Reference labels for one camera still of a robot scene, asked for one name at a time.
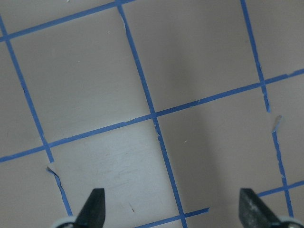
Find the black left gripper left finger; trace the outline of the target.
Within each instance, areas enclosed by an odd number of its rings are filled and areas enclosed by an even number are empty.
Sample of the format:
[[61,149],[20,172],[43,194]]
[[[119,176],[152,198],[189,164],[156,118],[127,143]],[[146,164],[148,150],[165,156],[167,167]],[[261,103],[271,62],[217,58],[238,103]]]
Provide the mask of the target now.
[[93,189],[75,220],[75,228],[102,228],[105,215],[105,190]]

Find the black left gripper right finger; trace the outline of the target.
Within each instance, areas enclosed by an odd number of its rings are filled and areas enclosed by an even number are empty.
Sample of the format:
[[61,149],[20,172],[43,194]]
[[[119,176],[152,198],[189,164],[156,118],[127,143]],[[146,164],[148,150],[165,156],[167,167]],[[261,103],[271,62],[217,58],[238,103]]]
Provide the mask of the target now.
[[239,192],[238,217],[244,228],[278,228],[279,218],[249,188],[241,188]]

